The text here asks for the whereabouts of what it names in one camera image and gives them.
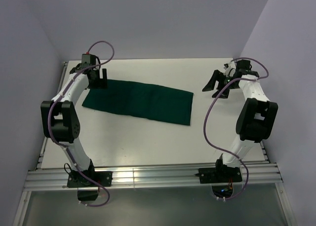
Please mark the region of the dark green surgical cloth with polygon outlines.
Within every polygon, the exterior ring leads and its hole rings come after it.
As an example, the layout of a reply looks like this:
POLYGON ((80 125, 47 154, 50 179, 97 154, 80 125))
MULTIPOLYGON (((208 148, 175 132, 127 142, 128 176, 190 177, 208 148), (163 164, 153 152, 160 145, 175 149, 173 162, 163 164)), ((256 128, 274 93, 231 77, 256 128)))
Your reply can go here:
POLYGON ((108 80, 108 88, 91 89, 82 106, 96 111, 191 125, 194 94, 134 81, 108 80))

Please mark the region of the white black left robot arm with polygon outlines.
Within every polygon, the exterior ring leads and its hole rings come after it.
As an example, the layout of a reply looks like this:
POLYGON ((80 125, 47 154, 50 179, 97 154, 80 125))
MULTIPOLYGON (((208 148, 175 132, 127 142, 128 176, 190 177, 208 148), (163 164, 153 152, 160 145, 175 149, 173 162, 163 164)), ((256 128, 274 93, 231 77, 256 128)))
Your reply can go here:
POLYGON ((40 106, 45 137, 59 145, 69 160, 64 165, 69 168, 66 171, 69 188, 109 187, 112 183, 112 172, 95 171, 92 160, 85 153, 79 140, 80 122, 75 109, 84 90, 107 88, 107 72, 99 71, 100 67, 97 56, 83 54, 59 93, 40 106))

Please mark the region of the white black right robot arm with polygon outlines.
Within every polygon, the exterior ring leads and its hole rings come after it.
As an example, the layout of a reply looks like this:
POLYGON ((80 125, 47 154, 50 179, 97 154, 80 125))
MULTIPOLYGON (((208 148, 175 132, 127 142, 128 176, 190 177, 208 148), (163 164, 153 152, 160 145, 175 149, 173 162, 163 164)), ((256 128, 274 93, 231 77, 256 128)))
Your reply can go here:
POLYGON ((236 58, 224 65, 224 72, 215 70, 203 92, 216 90, 212 95, 214 106, 218 99, 227 99, 233 89, 240 89, 245 102, 236 122, 236 137, 231 149, 222 151, 215 167, 201 171, 200 175, 209 177, 212 183, 228 181, 241 182, 240 167, 243 158, 257 143, 269 138, 278 111, 278 104, 272 102, 264 93, 260 81, 263 79, 253 71, 252 58, 236 58))

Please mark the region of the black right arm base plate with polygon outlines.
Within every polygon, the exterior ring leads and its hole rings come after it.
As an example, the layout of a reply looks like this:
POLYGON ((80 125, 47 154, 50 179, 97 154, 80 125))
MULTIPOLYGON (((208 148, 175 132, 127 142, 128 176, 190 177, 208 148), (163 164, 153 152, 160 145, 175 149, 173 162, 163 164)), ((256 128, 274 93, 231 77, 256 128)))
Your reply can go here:
POLYGON ((199 168, 195 174, 199 177, 201 184, 221 184, 221 183, 239 183, 242 182, 242 174, 239 168, 217 169, 199 168))

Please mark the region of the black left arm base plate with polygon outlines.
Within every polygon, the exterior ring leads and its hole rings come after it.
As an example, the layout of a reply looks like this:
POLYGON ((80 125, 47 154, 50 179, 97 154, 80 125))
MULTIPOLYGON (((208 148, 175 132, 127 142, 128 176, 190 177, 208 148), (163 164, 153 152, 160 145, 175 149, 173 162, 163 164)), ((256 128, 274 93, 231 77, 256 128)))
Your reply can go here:
MULTIPOLYGON (((97 182, 104 187, 110 187, 112 184, 113 173, 112 171, 95 172, 93 176, 89 176, 90 179, 97 182)), ((97 187, 97 185, 90 180, 83 177, 79 172, 71 173, 67 181, 68 188, 86 188, 97 187)))

